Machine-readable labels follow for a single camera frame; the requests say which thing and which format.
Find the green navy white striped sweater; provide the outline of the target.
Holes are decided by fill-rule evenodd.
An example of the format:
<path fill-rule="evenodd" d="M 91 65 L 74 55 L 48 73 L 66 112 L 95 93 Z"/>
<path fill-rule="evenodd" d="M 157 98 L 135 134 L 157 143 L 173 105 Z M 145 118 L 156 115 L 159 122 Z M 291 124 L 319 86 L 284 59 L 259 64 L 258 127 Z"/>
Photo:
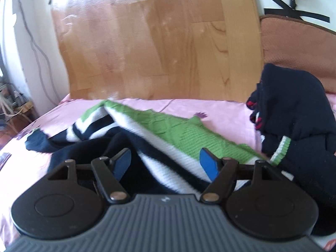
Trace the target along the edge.
<path fill-rule="evenodd" d="M 202 148 L 217 157 L 253 164 L 260 155 L 206 128 L 197 116 L 182 118 L 153 110 L 135 110 L 104 100 L 89 108 L 67 129 L 49 137 L 34 130 L 26 149 L 51 154 L 49 169 L 67 159 L 79 164 L 124 148 L 131 164 L 120 182 L 130 193 L 202 193 L 210 183 L 199 161 Z"/>

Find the pink deer print bedsheet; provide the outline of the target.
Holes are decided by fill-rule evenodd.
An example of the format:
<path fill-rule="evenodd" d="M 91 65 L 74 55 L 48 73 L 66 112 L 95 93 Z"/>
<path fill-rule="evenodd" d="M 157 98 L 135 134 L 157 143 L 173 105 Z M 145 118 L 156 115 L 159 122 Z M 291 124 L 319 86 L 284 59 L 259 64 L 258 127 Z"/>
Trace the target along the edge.
<path fill-rule="evenodd" d="M 8 251 L 321 251 L 335 232 L 325 95 L 254 97 L 264 155 L 190 119 L 105 100 L 26 148 L 48 172 L 13 203 Z"/>

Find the dark navy knit garment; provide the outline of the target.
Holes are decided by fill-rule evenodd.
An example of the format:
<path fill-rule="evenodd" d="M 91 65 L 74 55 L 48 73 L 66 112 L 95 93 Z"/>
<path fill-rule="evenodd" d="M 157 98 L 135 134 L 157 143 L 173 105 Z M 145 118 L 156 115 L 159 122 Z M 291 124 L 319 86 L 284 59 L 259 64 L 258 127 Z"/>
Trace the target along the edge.
<path fill-rule="evenodd" d="M 313 234 L 335 233 L 335 116 L 322 83 L 307 71 L 266 64 L 246 106 L 262 153 L 317 203 Z"/>

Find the cluttered wooden nightstand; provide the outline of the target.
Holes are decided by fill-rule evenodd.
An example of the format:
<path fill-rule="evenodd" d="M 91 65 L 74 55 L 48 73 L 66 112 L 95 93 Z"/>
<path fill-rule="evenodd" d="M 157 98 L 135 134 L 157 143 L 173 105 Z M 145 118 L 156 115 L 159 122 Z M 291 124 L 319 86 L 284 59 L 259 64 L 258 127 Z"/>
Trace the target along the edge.
<path fill-rule="evenodd" d="M 19 133 L 36 117 L 34 104 L 12 83 L 1 82 L 1 130 Z"/>

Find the wooden headboard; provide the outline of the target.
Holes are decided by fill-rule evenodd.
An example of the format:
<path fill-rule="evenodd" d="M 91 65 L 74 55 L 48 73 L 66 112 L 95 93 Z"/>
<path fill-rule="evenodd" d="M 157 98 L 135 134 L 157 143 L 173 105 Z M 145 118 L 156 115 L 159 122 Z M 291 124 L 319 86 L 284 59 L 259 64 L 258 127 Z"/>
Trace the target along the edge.
<path fill-rule="evenodd" d="M 72 98 L 245 101 L 263 68 L 255 0 L 51 0 Z"/>

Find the brown cushion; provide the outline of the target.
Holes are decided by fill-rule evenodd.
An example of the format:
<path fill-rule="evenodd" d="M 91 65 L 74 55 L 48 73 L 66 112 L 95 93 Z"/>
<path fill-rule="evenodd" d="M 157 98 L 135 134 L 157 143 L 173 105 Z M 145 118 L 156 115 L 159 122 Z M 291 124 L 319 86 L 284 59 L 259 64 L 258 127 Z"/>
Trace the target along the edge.
<path fill-rule="evenodd" d="M 335 32 L 278 15 L 260 18 L 264 63 L 304 70 L 335 94 Z"/>

